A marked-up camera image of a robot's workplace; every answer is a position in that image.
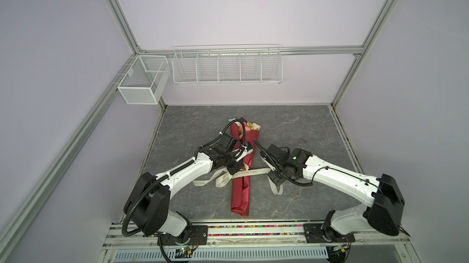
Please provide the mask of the cream printed ribbon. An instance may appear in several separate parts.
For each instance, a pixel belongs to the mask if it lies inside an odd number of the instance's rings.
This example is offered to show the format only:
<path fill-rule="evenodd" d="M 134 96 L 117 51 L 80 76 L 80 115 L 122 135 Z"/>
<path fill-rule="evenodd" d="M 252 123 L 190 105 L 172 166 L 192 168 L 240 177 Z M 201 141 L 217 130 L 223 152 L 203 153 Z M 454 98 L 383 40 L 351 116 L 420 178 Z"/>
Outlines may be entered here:
<path fill-rule="evenodd" d="M 244 165 L 244 168 L 242 168 L 240 171 L 236 172 L 235 174 L 231 174 L 228 172 L 226 168 L 222 168 L 219 170 L 216 170 L 209 179 L 197 179 L 198 176 L 192 175 L 194 177 L 194 180 L 192 183 L 196 187 L 202 187 L 205 186 L 206 184 L 215 181 L 216 187 L 225 187 L 229 181 L 233 179 L 238 179 L 241 177 L 249 177 L 249 176 L 258 176 L 258 175 L 267 175 L 272 171 L 272 168 L 260 168 L 260 169 L 248 169 L 247 165 Z"/>

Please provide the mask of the cream fake rose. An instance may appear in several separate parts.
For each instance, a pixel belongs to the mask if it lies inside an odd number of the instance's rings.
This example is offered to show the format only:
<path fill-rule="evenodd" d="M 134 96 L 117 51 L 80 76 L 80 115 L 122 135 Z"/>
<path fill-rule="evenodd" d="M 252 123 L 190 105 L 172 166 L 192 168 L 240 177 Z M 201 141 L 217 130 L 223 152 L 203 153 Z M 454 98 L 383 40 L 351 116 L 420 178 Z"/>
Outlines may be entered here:
<path fill-rule="evenodd" d="M 260 131 L 261 126 L 254 122 L 247 122 L 246 123 L 246 131 Z"/>

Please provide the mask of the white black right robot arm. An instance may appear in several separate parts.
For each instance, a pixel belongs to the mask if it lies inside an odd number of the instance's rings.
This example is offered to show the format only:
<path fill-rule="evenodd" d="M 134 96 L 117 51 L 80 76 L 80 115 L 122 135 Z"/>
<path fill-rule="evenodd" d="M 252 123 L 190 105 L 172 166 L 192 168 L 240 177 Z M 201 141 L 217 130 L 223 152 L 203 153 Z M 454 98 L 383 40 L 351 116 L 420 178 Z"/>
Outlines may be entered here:
<path fill-rule="evenodd" d="M 322 224 L 308 224 L 306 237 L 314 242 L 354 242 L 354 233 L 377 231 L 398 236 L 405 206 L 394 177 L 363 175 L 331 164 L 309 151 L 260 147 L 260 156 L 270 168 L 267 174 L 274 188 L 288 181 L 299 187 L 315 183 L 334 188 L 360 202 L 346 210 L 331 210 Z"/>

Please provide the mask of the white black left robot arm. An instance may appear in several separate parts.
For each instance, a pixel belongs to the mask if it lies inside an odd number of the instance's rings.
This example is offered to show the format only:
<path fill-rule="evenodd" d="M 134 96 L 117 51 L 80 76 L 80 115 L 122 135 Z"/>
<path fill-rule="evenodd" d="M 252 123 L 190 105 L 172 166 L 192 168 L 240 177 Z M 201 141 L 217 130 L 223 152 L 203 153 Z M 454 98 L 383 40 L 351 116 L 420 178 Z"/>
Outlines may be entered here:
<path fill-rule="evenodd" d="M 234 175 L 244 167 L 243 159 L 253 151 L 251 143 L 241 144 L 227 133 L 215 141 L 200 146 L 187 161 L 171 170 L 152 175 L 142 174 L 123 207 L 122 235 L 145 236 L 169 234 L 186 241 L 191 222 L 178 212 L 169 210 L 171 199 L 200 176 L 215 170 L 227 170 Z"/>

